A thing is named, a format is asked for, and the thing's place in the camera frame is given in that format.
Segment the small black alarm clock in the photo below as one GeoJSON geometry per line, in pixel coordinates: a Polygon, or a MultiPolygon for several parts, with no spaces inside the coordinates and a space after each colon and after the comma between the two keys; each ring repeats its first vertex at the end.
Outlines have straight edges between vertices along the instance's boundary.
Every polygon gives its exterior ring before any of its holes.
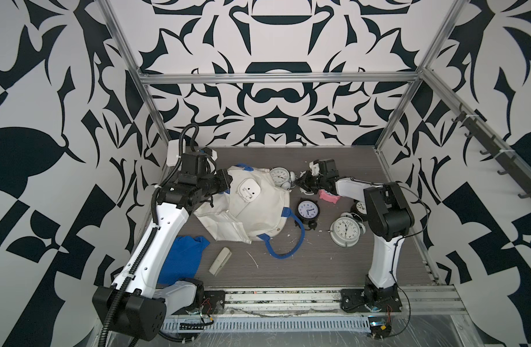
{"type": "Polygon", "coordinates": [[[297,204],[297,217],[308,230],[316,230],[320,216],[320,206],[317,201],[300,199],[297,204]]]}

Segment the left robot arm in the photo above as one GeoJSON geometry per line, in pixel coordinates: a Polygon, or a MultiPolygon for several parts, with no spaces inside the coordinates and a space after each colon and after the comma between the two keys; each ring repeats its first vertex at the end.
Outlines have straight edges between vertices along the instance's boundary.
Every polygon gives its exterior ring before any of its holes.
{"type": "Polygon", "coordinates": [[[151,341],[161,332],[165,319],[176,311],[196,305],[203,295],[195,280],[179,280],[157,289],[158,277],[174,240],[192,212],[232,183],[227,170],[216,164],[217,153],[203,148],[180,156],[173,172],[155,186],[151,197],[151,222],[120,274],[109,287],[100,286],[93,306],[101,320],[99,346],[110,333],[151,341]]]}

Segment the white twin-bell alarm clock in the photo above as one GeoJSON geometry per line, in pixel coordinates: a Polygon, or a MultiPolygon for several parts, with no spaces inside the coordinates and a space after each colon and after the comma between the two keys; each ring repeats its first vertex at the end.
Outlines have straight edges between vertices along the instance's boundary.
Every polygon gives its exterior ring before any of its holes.
{"type": "Polygon", "coordinates": [[[276,167],[269,171],[275,186],[282,189],[292,189],[296,181],[294,172],[283,167],[276,167]]]}

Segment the white canvas bag blue handles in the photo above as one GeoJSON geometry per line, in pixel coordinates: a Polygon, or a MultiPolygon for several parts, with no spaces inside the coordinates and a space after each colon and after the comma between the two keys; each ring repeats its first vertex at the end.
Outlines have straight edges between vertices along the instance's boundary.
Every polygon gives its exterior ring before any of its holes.
{"type": "Polygon", "coordinates": [[[238,241],[245,244],[262,241],[275,259],[292,257],[304,242],[305,228],[290,208],[291,189],[275,186],[269,174],[270,169],[238,164],[227,171],[232,177],[230,189],[214,195],[212,203],[202,204],[193,215],[216,241],[238,241]],[[246,178],[254,179],[261,187],[261,194],[251,203],[244,202],[236,192],[239,184],[246,178]],[[271,246],[271,239],[281,233],[290,218],[300,227],[300,238],[292,250],[279,254],[271,246]]]}

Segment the pink alarm clock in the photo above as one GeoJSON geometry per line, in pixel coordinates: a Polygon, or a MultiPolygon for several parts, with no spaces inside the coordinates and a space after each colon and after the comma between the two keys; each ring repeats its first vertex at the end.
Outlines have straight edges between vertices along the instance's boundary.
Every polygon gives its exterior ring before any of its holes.
{"type": "Polygon", "coordinates": [[[324,189],[320,189],[318,195],[321,200],[332,204],[336,204],[341,198],[340,196],[331,194],[330,192],[327,192],[324,189]]]}

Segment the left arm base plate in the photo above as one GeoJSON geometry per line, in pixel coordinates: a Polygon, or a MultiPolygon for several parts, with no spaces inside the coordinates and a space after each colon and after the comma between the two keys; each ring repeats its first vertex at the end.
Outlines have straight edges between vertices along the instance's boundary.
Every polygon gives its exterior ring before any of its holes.
{"type": "Polygon", "coordinates": [[[198,291],[193,303],[188,307],[183,307],[176,311],[177,315],[212,315],[222,311],[226,301],[226,292],[218,291],[198,291]]]}

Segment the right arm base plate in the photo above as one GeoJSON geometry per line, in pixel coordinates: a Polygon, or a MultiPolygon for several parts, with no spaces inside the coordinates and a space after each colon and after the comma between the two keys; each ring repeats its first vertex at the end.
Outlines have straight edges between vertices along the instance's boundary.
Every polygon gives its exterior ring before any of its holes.
{"type": "Polygon", "coordinates": [[[402,301],[396,287],[377,289],[367,286],[364,289],[342,289],[341,309],[347,313],[355,312],[401,312],[402,301]]]}

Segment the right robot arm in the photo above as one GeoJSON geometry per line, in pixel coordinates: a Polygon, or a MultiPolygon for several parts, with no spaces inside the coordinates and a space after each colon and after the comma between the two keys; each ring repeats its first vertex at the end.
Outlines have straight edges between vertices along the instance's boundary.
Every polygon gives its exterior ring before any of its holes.
{"type": "Polygon", "coordinates": [[[340,176],[333,159],[310,163],[310,169],[301,174],[296,185],[307,193],[324,190],[365,204],[375,243],[363,302],[372,305],[395,298],[398,293],[395,270],[401,246],[415,224],[401,187],[395,182],[372,183],[340,176]]]}

